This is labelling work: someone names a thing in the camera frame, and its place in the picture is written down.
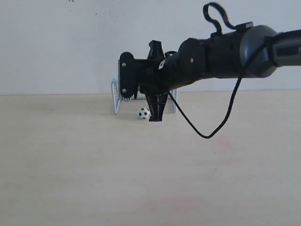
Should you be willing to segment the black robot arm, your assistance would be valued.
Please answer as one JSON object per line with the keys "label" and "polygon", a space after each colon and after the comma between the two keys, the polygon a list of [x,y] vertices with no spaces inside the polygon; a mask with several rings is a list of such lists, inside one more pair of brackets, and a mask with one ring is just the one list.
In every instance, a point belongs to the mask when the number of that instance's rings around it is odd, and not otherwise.
{"label": "black robot arm", "polygon": [[266,78],[278,67],[301,64],[301,32],[277,33],[265,25],[189,38],[177,51],[163,52],[158,40],[149,47],[146,59],[120,55],[119,91],[125,100],[143,93],[152,121],[162,120],[168,91],[203,79]]}

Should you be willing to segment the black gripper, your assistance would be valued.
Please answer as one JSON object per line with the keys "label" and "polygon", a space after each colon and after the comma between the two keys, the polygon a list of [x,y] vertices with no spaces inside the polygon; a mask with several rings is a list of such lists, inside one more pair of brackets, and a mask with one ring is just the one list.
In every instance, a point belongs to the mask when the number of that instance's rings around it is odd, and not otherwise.
{"label": "black gripper", "polygon": [[130,52],[119,57],[119,91],[122,99],[136,99],[138,93],[144,94],[150,110],[149,121],[162,121],[168,99],[168,92],[162,90],[157,79],[158,68],[170,55],[163,52],[159,40],[149,42],[146,59],[136,59]]}

